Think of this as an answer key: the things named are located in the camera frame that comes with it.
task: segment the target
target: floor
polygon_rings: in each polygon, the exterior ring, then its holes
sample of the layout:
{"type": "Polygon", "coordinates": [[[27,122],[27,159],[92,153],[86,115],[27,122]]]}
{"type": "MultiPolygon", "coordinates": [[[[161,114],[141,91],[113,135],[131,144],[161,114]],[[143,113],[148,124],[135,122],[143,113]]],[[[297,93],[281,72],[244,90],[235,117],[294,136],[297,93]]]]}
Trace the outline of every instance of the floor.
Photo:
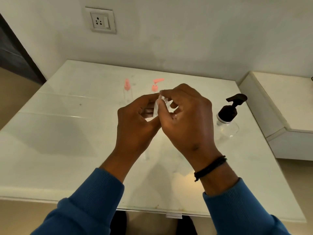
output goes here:
{"type": "MultiPolygon", "coordinates": [[[[0,68],[0,129],[40,88],[37,83],[0,68]]],[[[307,218],[307,223],[285,222],[293,235],[313,234],[313,161],[279,159],[278,163],[307,218]]],[[[26,235],[39,226],[56,207],[21,201],[0,200],[0,234],[26,235]]],[[[175,219],[163,214],[128,212],[127,234],[175,234],[175,219]]],[[[192,217],[199,235],[216,235],[211,218],[192,217]]]]}

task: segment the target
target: black pump dispenser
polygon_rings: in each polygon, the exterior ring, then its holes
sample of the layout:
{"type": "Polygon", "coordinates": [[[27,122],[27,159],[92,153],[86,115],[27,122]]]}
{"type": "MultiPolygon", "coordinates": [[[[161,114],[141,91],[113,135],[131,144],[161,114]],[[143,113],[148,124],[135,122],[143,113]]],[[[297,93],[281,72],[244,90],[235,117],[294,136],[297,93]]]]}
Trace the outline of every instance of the black pump dispenser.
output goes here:
{"type": "Polygon", "coordinates": [[[223,123],[230,123],[237,115],[236,106],[242,105],[248,97],[245,94],[236,94],[232,97],[227,98],[228,102],[233,102],[231,106],[224,106],[217,114],[219,121],[223,123]]]}

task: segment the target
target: person's right hand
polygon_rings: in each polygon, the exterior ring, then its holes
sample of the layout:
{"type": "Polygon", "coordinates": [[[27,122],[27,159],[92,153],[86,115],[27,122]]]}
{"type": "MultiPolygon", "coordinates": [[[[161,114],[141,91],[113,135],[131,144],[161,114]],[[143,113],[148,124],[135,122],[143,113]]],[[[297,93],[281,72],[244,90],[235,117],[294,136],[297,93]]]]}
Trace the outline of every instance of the person's right hand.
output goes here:
{"type": "Polygon", "coordinates": [[[187,84],[160,94],[173,100],[171,108],[178,106],[173,114],[158,100],[162,130],[194,170],[202,170],[221,156],[214,143],[212,103],[187,84]]]}

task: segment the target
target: person's left hand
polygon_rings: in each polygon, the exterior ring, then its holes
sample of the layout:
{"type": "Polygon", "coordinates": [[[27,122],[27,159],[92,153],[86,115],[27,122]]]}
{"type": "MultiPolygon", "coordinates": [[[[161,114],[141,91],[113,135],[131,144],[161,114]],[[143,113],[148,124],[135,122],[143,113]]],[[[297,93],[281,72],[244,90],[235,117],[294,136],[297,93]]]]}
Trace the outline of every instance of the person's left hand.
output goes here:
{"type": "Polygon", "coordinates": [[[116,153],[138,158],[147,149],[161,128],[158,116],[148,122],[145,120],[153,116],[158,97],[159,93],[143,95],[117,111],[116,153]]]}

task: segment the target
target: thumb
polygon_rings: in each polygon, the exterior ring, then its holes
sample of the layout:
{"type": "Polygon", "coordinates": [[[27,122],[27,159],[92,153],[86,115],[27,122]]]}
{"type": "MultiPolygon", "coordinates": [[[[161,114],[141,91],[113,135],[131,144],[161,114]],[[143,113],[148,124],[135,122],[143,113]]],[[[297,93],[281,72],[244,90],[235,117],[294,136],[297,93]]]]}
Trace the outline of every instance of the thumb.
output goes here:
{"type": "Polygon", "coordinates": [[[165,102],[162,99],[157,100],[158,103],[158,115],[160,118],[161,125],[164,127],[172,122],[172,116],[168,111],[165,102]]]}

